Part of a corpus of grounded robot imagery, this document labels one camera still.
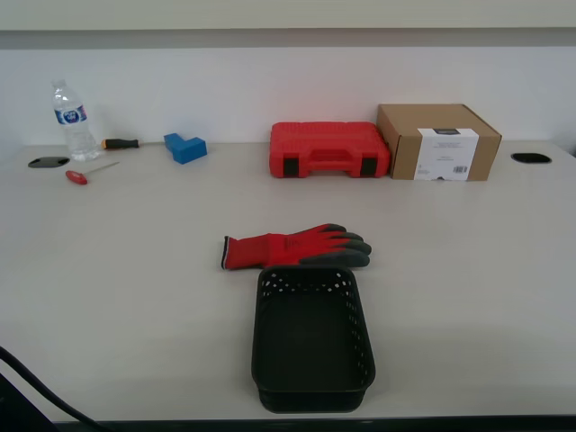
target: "water bottle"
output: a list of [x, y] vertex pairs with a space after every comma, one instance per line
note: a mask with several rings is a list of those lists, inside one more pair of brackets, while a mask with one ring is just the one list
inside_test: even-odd
[[52, 81], [52, 86], [52, 105], [64, 131], [71, 157], [82, 162], [98, 158], [101, 149], [88, 129], [86, 111], [80, 98], [66, 86], [63, 79]]

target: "work glove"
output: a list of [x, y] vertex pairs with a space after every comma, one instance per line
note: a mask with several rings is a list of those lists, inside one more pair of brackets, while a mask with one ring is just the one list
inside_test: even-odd
[[370, 263], [370, 245], [353, 232], [332, 223], [295, 234], [265, 234], [235, 238], [226, 236], [222, 268], [280, 265], [340, 265], [364, 267]]

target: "toolbox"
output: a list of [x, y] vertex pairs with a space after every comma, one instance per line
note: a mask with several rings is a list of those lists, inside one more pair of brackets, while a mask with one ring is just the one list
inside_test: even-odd
[[368, 121], [280, 122], [270, 138], [270, 173], [307, 177], [312, 171], [345, 171], [351, 177], [388, 173], [390, 151]]
[[252, 377], [272, 412], [358, 408], [375, 367], [350, 270], [280, 265], [260, 274]]

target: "bottle label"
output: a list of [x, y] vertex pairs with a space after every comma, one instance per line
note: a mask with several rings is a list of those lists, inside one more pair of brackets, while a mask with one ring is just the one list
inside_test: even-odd
[[80, 105], [75, 110], [69, 111], [58, 111], [54, 110], [56, 113], [56, 118], [58, 119], [58, 123], [60, 124], [71, 124], [71, 123], [79, 123], [86, 120], [86, 111], [84, 110], [84, 106]]

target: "black screwdriver handle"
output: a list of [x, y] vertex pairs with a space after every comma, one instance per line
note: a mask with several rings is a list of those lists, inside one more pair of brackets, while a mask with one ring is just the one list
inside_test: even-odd
[[105, 139], [102, 141], [104, 150], [137, 149], [139, 147], [137, 139]]

